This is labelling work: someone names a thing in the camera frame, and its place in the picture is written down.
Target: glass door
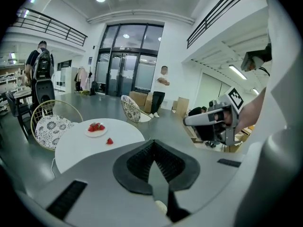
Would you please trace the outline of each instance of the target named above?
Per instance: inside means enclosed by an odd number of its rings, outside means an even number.
[[[107,77],[107,94],[110,96],[129,95],[132,90],[134,69],[138,54],[113,52]]]

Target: gray floor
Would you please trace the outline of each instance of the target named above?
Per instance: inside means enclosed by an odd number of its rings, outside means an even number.
[[[97,118],[113,118],[126,121],[120,98],[110,96],[82,96],[79,94],[64,94],[56,99],[70,103],[81,113],[83,120]],[[159,139],[170,145],[178,144],[184,147],[195,147],[185,132],[180,120],[170,110],[159,110],[159,119],[151,120],[151,130],[147,125],[139,126],[139,130],[148,139]],[[53,180],[51,164],[54,152],[40,147],[32,136],[25,138],[17,118],[9,113],[1,120],[3,129],[3,148],[0,155],[10,171],[21,179],[29,196],[34,196],[48,182]],[[60,173],[56,165],[53,167],[56,176]]]

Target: black chair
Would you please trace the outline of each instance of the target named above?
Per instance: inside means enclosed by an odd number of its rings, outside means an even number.
[[[30,107],[27,104],[20,104],[19,105],[20,110],[18,112],[16,100],[15,100],[12,92],[10,92],[10,91],[7,92],[6,97],[7,97],[8,103],[9,103],[9,108],[10,108],[11,113],[13,114],[14,117],[18,118],[21,129],[22,129],[26,139],[28,139],[28,132],[27,132],[27,129],[25,128],[22,116],[28,113],[30,115],[30,117],[32,117],[32,112],[30,110]]]

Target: metal railing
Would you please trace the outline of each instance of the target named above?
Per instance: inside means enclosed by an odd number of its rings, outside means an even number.
[[[21,8],[17,20],[10,26],[28,28],[83,46],[87,36],[80,31],[32,9]]]
[[[240,0],[220,0],[189,36],[187,39],[187,48],[189,48],[201,36],[201,34],[203,34],[215,21],[217,21],[239,1]]]

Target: cardboard box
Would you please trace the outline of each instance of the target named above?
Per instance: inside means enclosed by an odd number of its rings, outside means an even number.
[[[153,93],[148,93],[145,101],[144,112],[151,113],[152,109],[152,95]]]
[[[178,105],[178,101],[174,101],[174,103],[172,104],[172,110],[176,110],[177,105]]]
[[[179,97],[176,108],[176,114],[184,118],[188,109],[189,99]]]
[[[144,106],[145,105],[147,94],[131,91],[129,93],[129,96],[130,96],[131,99],[133,99],[138,104],[138,106]]]

